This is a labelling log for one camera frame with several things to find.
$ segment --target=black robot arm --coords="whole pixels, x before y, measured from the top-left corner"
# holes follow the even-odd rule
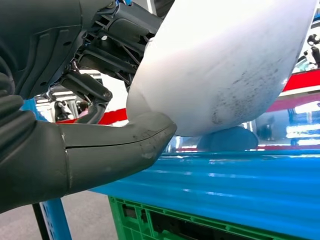
[[[0,213],[148,168],[176,131],[171,119],[156,112],[124,127],[93,125],[112,95],[78,69],[97,69],[129,87],[162,18],[115,0],[1,3],[5,24],[0,25]],[[58,125],[20,110],[23,99],[57,82],[91,102],[89,115]]]
[[[148,168],[177,129],[167,116],[155,112],[124,127],[59,125],[20,111],[23,103],[20,96],[0,89],[0,213]]]

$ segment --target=green plastic crate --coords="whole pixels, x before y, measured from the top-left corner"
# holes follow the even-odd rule
[[[112,196],[109,201],[119,240],[197,240],[195,231],[207,233],[207,237],[202,238],[205,240],[301,239]]]

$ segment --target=black mechanical bracket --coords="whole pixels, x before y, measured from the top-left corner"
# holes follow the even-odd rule
[[[77,123],[80,124],[97,124],[112,98],[109,90],[89,74],[69,71],[62,77],[60,83],[82,99],[91,103],[87,115],[77,120]]]

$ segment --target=blue machine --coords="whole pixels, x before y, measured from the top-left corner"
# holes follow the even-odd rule
[[[241,127],[175,137],[149,169],[92,191],[315,239],[320,236],[320,93],[303,101]],[[23,109],[41,120],[33,100]],[[51,239],[72,239],[60,199],[42,209]]]

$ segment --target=gray floor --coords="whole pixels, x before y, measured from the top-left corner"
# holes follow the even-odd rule
[[[108,198],[84,191],[63,198],[72,240],[117,240]],[[0,214],[0,240],[42,240],[31,206]]]

